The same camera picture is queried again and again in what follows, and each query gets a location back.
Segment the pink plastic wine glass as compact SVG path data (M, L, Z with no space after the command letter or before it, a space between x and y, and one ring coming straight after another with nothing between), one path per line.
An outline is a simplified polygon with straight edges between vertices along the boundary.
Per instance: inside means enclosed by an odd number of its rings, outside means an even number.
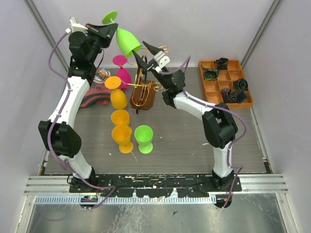
M129 71L124 68L124 65L127 63L127 58L124 55L117 55L112 60L113 64L119 66L116 76L121 79L120 88L125 91L132 83L132 78Z

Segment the yellow plastic wine glass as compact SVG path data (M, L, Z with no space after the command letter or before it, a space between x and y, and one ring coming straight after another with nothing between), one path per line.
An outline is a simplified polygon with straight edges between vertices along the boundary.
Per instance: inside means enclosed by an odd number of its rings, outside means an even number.
M121 79L117 76L111 76L105 80L104 84L107 89L112 90L110 94L112 106L117 110L124 109L127 106L128 101L125 93L119 89Z

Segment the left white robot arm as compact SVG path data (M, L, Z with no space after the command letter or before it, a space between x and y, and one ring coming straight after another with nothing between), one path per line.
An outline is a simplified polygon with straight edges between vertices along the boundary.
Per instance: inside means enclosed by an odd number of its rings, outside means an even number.
M110 46L118 28L116 23L98 26L72 23L63 37L69 40L71 52L69 70L61 77L66 88L48 120L38 125L39 133L46 149L63 170L70 170L74 184L86 192L101 190L94 168L86 161L82 152L82 140L74 130L74 122L83 97L90 89L97 68L94 62L97 56Z

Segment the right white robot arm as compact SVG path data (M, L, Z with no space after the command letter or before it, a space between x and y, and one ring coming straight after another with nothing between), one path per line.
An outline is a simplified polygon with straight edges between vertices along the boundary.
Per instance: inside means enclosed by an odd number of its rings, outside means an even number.
M230 156L232 143L238 132L232 112L224 103L212 104L194 97L185 90L185 71L190 57L187 57L176 70L168 71L167 65L170 59L167 53L146 42L144 45L153 58L146 62L133 51L137 66L156 77L165 89L162 97L167 105L183 110L202 121L206 140L213 146L214 151L213 185L218 191L232 188L236 177L230 164Z

